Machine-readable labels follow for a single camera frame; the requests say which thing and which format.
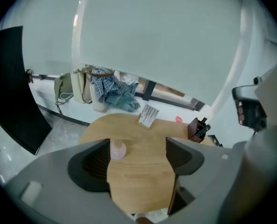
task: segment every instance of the white tag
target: white tag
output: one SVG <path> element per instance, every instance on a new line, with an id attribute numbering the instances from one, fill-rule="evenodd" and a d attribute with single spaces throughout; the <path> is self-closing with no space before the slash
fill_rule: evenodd
<path id="1" fill-rule="evenodd" d="M 151 124 L 156 119 L 156 116 L 158 115 L 158 113 L 159 113 L 159 110 L 153 108 L 150 105 L 145 105 L 138 122 L 150 128 Z"/>

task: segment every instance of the black baseboard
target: black baseboard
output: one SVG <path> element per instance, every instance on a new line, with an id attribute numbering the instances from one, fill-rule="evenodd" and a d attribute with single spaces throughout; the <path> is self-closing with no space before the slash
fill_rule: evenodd
<path id="1" fill-rule="evenodd" d="M 59 114 L 59 113 L 57 113 L 57 112 L 54 112 L 54 111 L 52 111 L 52 110 L 50 110 L 50 109 L 48 109 L 48 108 L 46 108 L 46 107 L 44 107 L 44 106 L 42 106 L 42 105 L 39 105 L 39 104 L 37 104 L 37 105 L 38 105 L 38 107 L 39 107 L 40 109 L 42 109 L 42 110 L 44 110 L 44 111 L 46 111 L 46 112 L 48 112 L 48 113 L 50 113 L 50 114 L 52 114 L 52 115 L 55 115 L 55 116 L 57 116 L 57 117 L 59 117 L 59 118 L 62 118 L 62 119 L 64 119 L 64 120 L 67 120 L 67 121 L 76 123 L 76 124 L 78 124 L 78 125 L 83 125 L 83 126 L 89 126 L 89 125 L 90 125 L 90 123 L 83 122 L 83 121 L 80 121 L 80 120 L 78 120 L 78 119 L 70 118 L 70 117 L 68 117 L 68 116 L 65 116 L 65 115 Z"/>

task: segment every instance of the floor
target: floor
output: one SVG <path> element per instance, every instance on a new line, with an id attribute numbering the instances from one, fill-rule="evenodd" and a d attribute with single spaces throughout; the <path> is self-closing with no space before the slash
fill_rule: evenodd
<path id="1" fill-rule="evenodd" d="M 18 145 L 0 127 L 0 184 L 4 186 L 9 180 L 16 176 L 28 164 L 43 154 L 72 147 L 77 145 L 82 137 L 86 126 L 78 125 L 46 111 L 41 110 L 42 114 L 52 126 L 51 132 L 42 143 L 37 155 L 32 155 L 27 150 Z M 146 213 L 146 217 L 158 223 L 167 218 L 166 210 L 156 210 Z"/>

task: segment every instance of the round wooden table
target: round wooden table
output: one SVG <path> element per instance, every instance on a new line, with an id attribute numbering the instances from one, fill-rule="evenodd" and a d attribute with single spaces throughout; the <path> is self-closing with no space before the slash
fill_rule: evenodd
<path id="1" fill-rule="evenodd" d="M 157 119 L 147 129 L 137 120 L 137 115 L 105 115 L 88 126 L 79 142 L 114 139 L 125 143 L 125 157 L 108 165 L 107 182 L 113 202 L 127 214 L 169 207 L 175 173 L 166 158 L 166 137 L 187 140 L 187 124 Z"/>

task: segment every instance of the bag strap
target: bag strap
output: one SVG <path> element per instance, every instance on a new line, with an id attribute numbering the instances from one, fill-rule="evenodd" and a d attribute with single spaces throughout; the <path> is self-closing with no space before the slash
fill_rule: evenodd
<path id="1" fill-rule="evenodd" d="M 89 74 L 90 74 L 91 76 L 101 78 L 101 77 L 111 77 L 111 76 L 114 75 L 114 72 L 111 71 L 110 73 L 107 73 L 107 74 L 94 74 L 94 73 L 92 73 L 92 71 L 89 71 Z"/>
<path id="2" fill-rule="evenodd" d="M 83 92 L 82 92 L 82 99 L 83 99 L 83 102 L 85 102 L 85 103 L 89 104 L 89 103 L 91 103 L 91 102 L 92 102 L 92 99 L 91 99 L 91 100 L 89 100 L 89 101 L 85 101 L 85 100 L 84 100 L 84 97 L 83 97 L 83 94 L 84 94 L 84 88 L 85 88 L 85 86 L 86 86 L 86 83 L 87 83 L 87 73 L 86 73 L 86 72 L 84 72 L 84 73 L 83 73 Z"/>

